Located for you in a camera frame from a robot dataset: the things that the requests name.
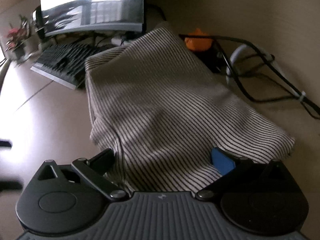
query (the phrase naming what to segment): cable tie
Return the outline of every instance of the cable tie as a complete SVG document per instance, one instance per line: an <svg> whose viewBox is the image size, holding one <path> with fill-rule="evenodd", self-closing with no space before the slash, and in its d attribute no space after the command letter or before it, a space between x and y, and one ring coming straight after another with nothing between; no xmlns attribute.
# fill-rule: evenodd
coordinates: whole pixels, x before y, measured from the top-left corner
<svg viewBox="0 0 320 240"><path fill-rule="evenodd" d="M299 102L301 103L305 97L306 97L306 93L305 91L302 91L301 96L299 98Z"/></svg>

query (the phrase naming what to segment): monitor screen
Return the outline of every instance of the monitor screen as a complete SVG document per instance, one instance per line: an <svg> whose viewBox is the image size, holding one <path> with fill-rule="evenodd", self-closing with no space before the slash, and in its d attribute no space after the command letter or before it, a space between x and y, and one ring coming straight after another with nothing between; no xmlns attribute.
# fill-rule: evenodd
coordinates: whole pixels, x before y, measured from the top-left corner
<svg viewBox="0 0 320 240"><path fill-rule="evenodd" d="M142 32L143 0L41 0L46 35L90 30Z"/></svg>

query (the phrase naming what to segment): black cable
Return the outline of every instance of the black cable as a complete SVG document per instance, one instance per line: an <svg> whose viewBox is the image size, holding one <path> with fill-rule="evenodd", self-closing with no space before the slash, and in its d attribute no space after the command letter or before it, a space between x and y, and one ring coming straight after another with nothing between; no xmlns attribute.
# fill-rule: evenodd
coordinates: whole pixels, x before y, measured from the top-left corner
<svg viewBox="0 0 320 240"><path fill-rule="evenodd" d="M100 42L106 40L107 38L109 38L109 37L105 37L105 38L101 39L101 40L96 44L96 47L98 47L98 45L99 45Z"/></svg>
<svg viewBox="0 0 320 240"><path fill-rule="evenodd" d="M272 55L272 60L269 60L268 62L272 63L272 62L274 62L275 59L276 59L275 56ZM260 68L262 68L264 65L265 65L264 62L259 63L258 65L254 66L251 69L249 69L249 70L245 71L244 73L242 73L240 76L244 77L244 76L250 76L252 74L255 74L255 72L257 70L259 70Z"/></svg>
<svg viewBox="0 0 320 240"><path fill-rule="evenodd" d="M208 35L208 36L202 36L202 35L185 35L185 34L180 34L179 35L182 39L184 38L208 38L208 39L212 39L214 44L218 47L218 50L220 51L220 53L222 54L226 64L227 64L227 68L230 70L231 72L231 76L234 78L236 84L238 85L239 89L241 90L241 92L252 102L255 103L270 103L270 102L276 102L276 101L282 101L282 100L288 100L288 99L296 99L299 100L300 103L302 104L302 106L306 109L306 111L308 112L308 114L315 118L315 119L320 119L319 117L314 116L309 109L306 107L306 104L309 105L311 108L313 108L314 111L316 111L317 114L319 114L320 116L320 107L317 106L314 102L312 102L310 99L308 99L307 97L305 97L305 95L302 94L302 92L300 92L293 84L291 84L284 76L281 75L281 73L276 70L273 65L265 58L265 56L263 55L263 53L255 46L253 45L251 42L243 40L243 39L238 39L238 38L231 38L231 37L225 37L225 36L213 36L213 35ZM289 90L287 90L285 87L283 87L281 84L279 84L278 82L274 81L273 79L271 79L270 77L269 80L272 80L275 84L277 84L278 86L284 88L287 92L289 92L291 94L291 96L286 96L286 97L278 97L278 98L268 98L268 99L264 99L264 100L259 100L259 99L255 99L254 97L252 97L247 91L246 89L243 87L241 81L239 80L239 76L237 75L236 71L233 69L232 64L227 56L227 54L225 53L225 51L223 50L223 48L221 47L221 45L218 43L218 40L227 40L227 41L234 41L234 42L238 42L238 43L242 43L242 44L246 44L247 46L251 47L256 53L257 55L262 59L264 65L267 65L279 78L281 78L282 81L284 81L289 87L292 88L293 91L295 91L299 96L294 95L293 93L291 93Z"/></svg>
<svg viewBox="0 0 320 240"><path fill-rule="evenodd" d="M162 10L159 6L148 3L148 4L147 4L147 7L156 9L156 10L158 11L158 13L160 13L162 19L163 19L164 21L167 21L167 18L165 17L165 14L164 14L163 10Z"/></svg>
<svg viewBox="0 0 320 240"><path fill-rule="evenodd" d="M89 35L81 35L78 39L76 39L75 41L73 41L71 44L76 44L80 41L84 41L86 40L87 38L89 38Z"/></svg>
<svg viewBox="0 0 320 240"><path fill-rule="evenodd" d="M292 96L292 98L296 98L296 96L291 91L289 91L287 88L285 88L283 85L281 85L280 83L278 83L274 79L270 78L268 75L265 75L263 73L255 73L255 74L253 74L251 76L247 76L247 77L264 77L264 78L268 79L269 81L273 82L278 87L281 87L284 91L289 93Z"/></svg>

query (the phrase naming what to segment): grey striped fabric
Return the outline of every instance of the grey striped fabric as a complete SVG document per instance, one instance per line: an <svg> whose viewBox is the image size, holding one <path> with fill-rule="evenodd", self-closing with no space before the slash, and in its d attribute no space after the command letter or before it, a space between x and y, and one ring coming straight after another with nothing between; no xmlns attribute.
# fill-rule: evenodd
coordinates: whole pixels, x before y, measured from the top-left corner
<svg viewBox="0 0 320 240"><path fill-rule="evenodd" d="M86 61L91 139L112 148L107 177L129 191L197 192L220 177L220 147L257 163L284 159L294 139L223 85L166 23Z"/></svg>

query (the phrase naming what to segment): black keyboard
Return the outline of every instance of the black keyboard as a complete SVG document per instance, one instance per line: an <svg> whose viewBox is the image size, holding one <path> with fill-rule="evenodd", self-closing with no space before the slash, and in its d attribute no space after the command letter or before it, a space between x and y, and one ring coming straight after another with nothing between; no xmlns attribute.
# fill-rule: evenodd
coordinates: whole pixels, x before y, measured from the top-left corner
<svg viewBox="0 0 320 240"><path fill-rule="evenodd" d="M98 52L101 52L101 49L87 44L53 45L41 54L31 69L55 81L62 80L62 84L69 83L71 84L69 87L76 88L85 78L85 59Z"/></svg>

